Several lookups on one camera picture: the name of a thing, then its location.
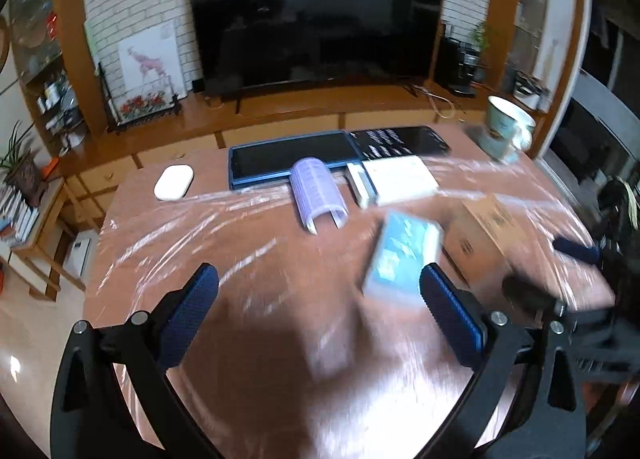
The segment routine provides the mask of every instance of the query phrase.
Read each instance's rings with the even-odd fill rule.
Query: tile floor
[[[84,293],[62,281],[55,303],[31,298],[27,284],[5,271],[0,294],[0,392],[16,419],[49,456],[51,398]]]

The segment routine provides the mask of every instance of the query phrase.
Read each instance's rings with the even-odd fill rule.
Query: books
[[[24,243],[38,220],[40,211],[30,207],[16,188],[0,189],[0,240],[9,247]]]
[[[366,296],[424,307],[420,273],[442,252],[442,228],[434,221],[389,212],[362,292]]]

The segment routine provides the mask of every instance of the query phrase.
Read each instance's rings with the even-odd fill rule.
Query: drawer
[[[345,118],[347,131],[366,129],[387,129],[392,127],[413,127],[432,123],[436,113],[429,109],[417,111],[372,111],[350,113]]]
[[[127,156],[121,160],[87,170],[80,174],[80,178],[89,189],[89,192],[94,194],[105,188],[119,185],[129,172],[137,169],[138,167],[133,162],[133,159]]]
[[[116,195],[115,192],[107,192],[106,194],[98,195],[95,200],[98,201],[100,207],[107,212],[111,206],[114,195]]]
[[[66,178],[66,184],[69,185],[71,192],[73,192],[76,195],[76,197],[82,197],[84,195],[87,195],[88,193],[84,189],[84,186],[82,186],[77,176],[71,176],[70,178]]]
[[[93,217],[94,219],[102,217],[102,212],[100,212],[100,209],[96,206],[93,199],[87,198],[82,201],[81,204],[82,206],[84,206],[84,208],[86,208],[91,217]],[[66,205],[62,209],[62,211],[60,212],[60,217],[62,217],[68,224],[71,224],[72,226],[88,221],[84,214],[81,211],[78,211],[72,204]]]
[[[158,147],[157,149],[140,152],[138,157],[143,166],[153,165],[154,163],[169,162],[171,160],[179,160],[189,152],[200,149],[217,149],[218,142],[216,135],[203,136],[201,138],[193,138],[175,144]]]
[[[284,138],[286,136],[298,136],[300,134],[312,134],[322,131],[335,131],[337,129],[338,115],[326,115],[243,127],[241,129],[225,131],[222,133],[222,137],[227,147],[233,147],[236,145],[272,140],[273,138]]]

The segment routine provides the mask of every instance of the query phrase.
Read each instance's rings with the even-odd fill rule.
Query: black tv screen
[[[210,96],[427,76],[441,0],[191,0]]]

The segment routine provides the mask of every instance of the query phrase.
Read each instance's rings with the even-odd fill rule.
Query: mug
[[[489,96],[486,129],[479,145],[492,158],[513,163],[518,150],[531,147],[535,120],[516,104],[498,96]]]

